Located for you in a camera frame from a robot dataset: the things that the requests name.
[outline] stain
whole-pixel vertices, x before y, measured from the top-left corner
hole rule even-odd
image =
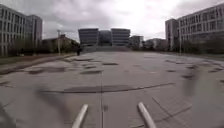
[[[28,71],[28,73],[31,74],[31,75],[37,75],[37,74],[40,74],[40,73],[43,73],[43,72],[44,72],[44,70],[42,70],[42,69]]]
[[[99,60],[91,60],[89,62],[102,62],[102,61],[99,61]]]
[[[167,72],[176,72],[175,70],[167,70]]]
[[[84,71],[84,72],[81,72],[80,74],[82,75],[93,75],[93,74],[100,74],[102,73],[101,70],[95,70],[95,71]]]
[[[103,65],[118,65],[117,63],[102,63]]]
[[[186,68],[188,68],[188,69],[196,69],[197,66],[196,65],[193,65],[193,66],[189,66],[189,67],[186,67]]]
[[[72,59],[72,61],[93,61],[93,59]]]
[[[96,66],[89,66],[89,67],[84,67],[85,69],[92,69],[92,68],[96,68]]]
[[[211,70],[211,71],[208,71],[209,73],[216,73],[216,72],[220,72],[220,71],[222,71],[223,69],[221,69],[221,68],[214,68],[213,70]]]
[[[86,86],[86,87],[72,87],[64,90],[64,93],[104,93],[104,92],[118,92],[128,91],[134,88],[128,85],[108,85],[108,86]]]
[[[103,111],[104,112],[107,112],[109,110],[109,106],[107,106],[107,105],[103,105]]]
[[[184,75],[182,77],[185,78],[185,79],[193,79],[194,75]]]
[[[58,73],[58,72],[64,72],[64,71],[66,71],[66,68],[64,68],[64,67],[41,67],[41,68],[38,68],[38,70],[37,69],[30,70],[30,71],[28,71],[28,73],[31,75],[37,75],[37,74],[44,73],[44,72]]]
[[[4,86],[4,87],[6,87],[6,86],[7,86],[7,84],[9,84],[9,82],[8,82],[8,81],[1,82],[1,83],[0,83],[0,86]]]

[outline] sky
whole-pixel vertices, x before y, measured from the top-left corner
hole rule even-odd
[[[43,19],[43,38],[62,30],[78,40],[79,28],[131,29],[144,39],[165,38],[165,21],[224,3],[224,0],[0,0]]]

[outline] concrete pavement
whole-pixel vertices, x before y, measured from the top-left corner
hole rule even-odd
[[[140,128],[141,101],[158,128],[221,127],[223,66],[143,52],[94,52],[35,65],[1,76],[0,112],[7,116],[0,116],[0,127],[10,117],[12,127],[71,128],[89,104],[84,128]]]

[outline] pole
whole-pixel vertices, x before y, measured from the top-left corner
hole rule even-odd
[[[88,105],[84,104],[82,106],[82,109],[80,110],[78,116],[76,117],[76,120],[72,125],[72,128],[80,128],[81,127],[81,125],[83,123],[83,120],[84,120],[84,117],[87,113],[87,110],[88,110]]]
[[[61,55],[61,31],[57,30],[58,32],[58,54]]]
[[[145,106],[142,102],[140,102],[138,104],[138,109],[139,109],[142,117],[144,118],[147,128],[156,128],[156,125],[155,125],[152,117],[150,116],[150,114],[148,113],[147,109],[145,108]]]

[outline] building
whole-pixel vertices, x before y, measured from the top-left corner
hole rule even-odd
[[[153,43],[153,49],[156,51],[167,51],[168,43],[165,39],[153,38],[150,39]]]
[[[101,30],[98,28],[79,29],[79,40],[84,46],[102,46],[102,45],[128,45],[129,29],[112,28]]]
[[[166,21],[171,50],[186,41],[203,43],[214,36],[224,37],[224,4]]]
[[[178,46],[178,21],[170,19],[166,21],[166,41],[168,43],[168,49],[173,51]]]
[[[143,36],[131,36],[130,37],[130,44],[132,48],[139,49],[143,47]]]
[[[0,54],[8,55],[14,43],[41,40],[42,20],[31,17],[0,4]]]
[[[111,46],[112,40],[111,40],[111,31],[109,30],[100,30],[99,31],[99,46]]]
[[[98,28],[87,28],[79,29],[79,40],[83,46],[96,46],[98,45],[99,29]]]
[[[124,46],[129,44],[129,37],[131,31],[129,29],[112,28],[111,38],[112,45]]]
[[[28,19],[31,21],[32,23],[32,41],[38,45],[38,43],[41,42],[42,40],[42,29],[43,29],[43,20],[36,16],[36,15],[31,15],[28,16]]]
[[[60,41],[58,39],[58,37],[55,37],[42,40],[42,46],[44,47],[44,50],[50,53],[57,53],[59,50],[59,42],[61,52],[74,51],[79,45],[79,43],[71,38],[66,37],[66,35],[61,35]]]

